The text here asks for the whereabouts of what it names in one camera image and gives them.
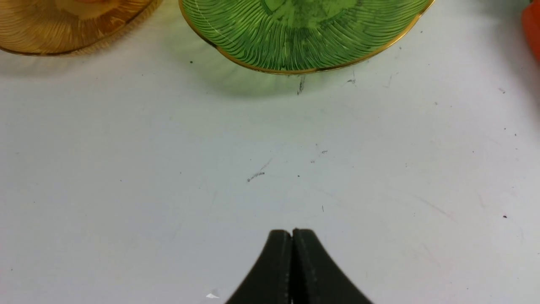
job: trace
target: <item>glass plate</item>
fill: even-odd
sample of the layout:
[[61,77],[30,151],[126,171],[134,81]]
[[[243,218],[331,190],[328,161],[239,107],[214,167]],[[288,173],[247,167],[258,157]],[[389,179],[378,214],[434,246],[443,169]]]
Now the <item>glass plate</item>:
[[0,49],[66,55],[106,47],[161,0],[0,0]]
[[244,67],[306,74],[368,59],[434,0],[179,0],[190,27]]

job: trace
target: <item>pliers jaw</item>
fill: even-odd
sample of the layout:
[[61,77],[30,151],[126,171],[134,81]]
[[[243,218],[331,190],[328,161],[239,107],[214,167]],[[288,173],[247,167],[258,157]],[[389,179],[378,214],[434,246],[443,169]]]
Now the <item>pliers jaw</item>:
[[273,230],[227,304],[372,304],[308,229]]

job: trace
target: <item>white surface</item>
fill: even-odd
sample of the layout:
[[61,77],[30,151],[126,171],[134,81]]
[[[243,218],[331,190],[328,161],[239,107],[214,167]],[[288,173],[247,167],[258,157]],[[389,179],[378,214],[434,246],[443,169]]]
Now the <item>white surface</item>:
[[294,227],[376,304],[538,302],[526,2],[439,0],[300,94],[175,1],[99,54],[0,54],[0,302],[221,304]]

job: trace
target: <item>green glass plate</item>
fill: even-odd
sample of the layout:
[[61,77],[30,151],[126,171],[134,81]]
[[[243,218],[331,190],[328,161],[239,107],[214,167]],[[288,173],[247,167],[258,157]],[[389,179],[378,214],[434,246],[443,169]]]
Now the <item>green glass plate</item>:
[[191,28],[233,62],[275,74],[342,68],[405,35],[434,0],[179,0]]

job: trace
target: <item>gold rim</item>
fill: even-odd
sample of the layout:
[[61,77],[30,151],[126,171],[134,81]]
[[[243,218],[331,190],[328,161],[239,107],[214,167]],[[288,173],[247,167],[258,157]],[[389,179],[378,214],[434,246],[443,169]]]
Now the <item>gold rim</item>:
[[65,56],[65,55],[75,55],[75,54],[87,54],[87,53],[90,53],[99,49],[102,45],[107,45],[111,43],[112,41],[120,37],[123,33],[125,33],[127,30],[131,30],[133,27],[138,25],[139,21],[142,21],[142,19],[145,19],[145,17],[148,17],[149,12],[152,12],[153,10],[158,8],[161,1],[162,0],[150,1],[146,6],[144,6],[143,9],[141,9],[135,15],[133,15],[133,17],[131,17],[122,27],[118,28],[117,30],[113,32],[110,32],[108,35],[103,36],[99,40],[96,40],[88,45],[85,45],[77,49],[73,49],[73,50],[69,50],[65,52],[57,52],[57,53],[18,52],[18,51],[13,51],[10,49],[5,49],[3,47],[0,47],[0,50],[11,53],[11,54],[24,55],[24,56]]
[[355,63],[359,63],[359,62],[362,62],[364,60],[367,60],[367,59],[370,59],[371,57],[379,54],[380,52],[388,49],[389,47],[391,47],[394,43],[396,43],[399,39],[401,39],[403,36],[405,36],[405,34],[407,34],[413,27],[414,25],[416,24],[416,22],[418,22],[418,19],[420,19],[420,17],[422,17],[422,15],[433,5],[433,3],[435,2],[435,0],[430,0],[428,5],[426,5],[426,7],[424,9],[422,9],[415,17],[414,19],[409,23],[409,25],[401,32],[399,33],[394,39],[392,39],[390,42],[388,42],[387,44],[383,45],[382,47],[374,50],[373,52],[363,56],[363,57],[360,57],[360,58],[357,58],[355,60],[352,60],[352,61],[349,61],[349,62],[346,62],[346,63],[342,63],[342,64],[338,64],[338,65],[334,65],[332,67],[327,67],[327,68],[314,68],[314,69],[307,69],[307,70],[298,70],[298,71],[281,71],[281,70],[271,70],[271,69],[264,69],[264,68],[259,68],[259,67],[256,67],[254,65],[250,65],[250,64],[247,64],[243,61],[240,61],[236,58],[234,58],[233,56],[231,56],[229,53],[227,53],[223,48],[221,48],[220,46],[216,45],[215,43],[211,42],[210,40],[208,40],[208,38],[206,38],[204,36],[203,33],[201,33],[199,31],[199,29],[197,29],[197,27],[191,22],[191,19],[188,17],[188,15],[186,14],[186,11],[184,10],[184,6],[182,5],[182,1],[183,0],[178,0],[178,5],[180,6],[180,11],[182,12],[182,16],[184,17],[184,19],[186,20],[187,24],[190,26],[190,28],[197,34],[199,35],[199,37],[201,37],[204,41],[206,41],[206,43],[208,43],[209,45],[211,45],[212,47],[214,47],[215,49],[217,49],[223,56],[225,56],[227,59],[229,59],[230,61],[238,64],[238,65],[241,65],[243,66],[244,68],[248,68],[248,69],[251,69],[251,70],[255,70],[255,71],[259,71],[259,72],[264,72],[264,73],[268,73],[268,74],[278,74],[278,75],[301,75],[301,74],[311,74],[311,73],[315,73],[315,72],[322,72],[322,71],[330,71],[330,70],[337,70],[337,69],[341,69],[341,68],[345,68],[345,67],[348,67],[349,65],[352,65],[352,64],[355,64]]

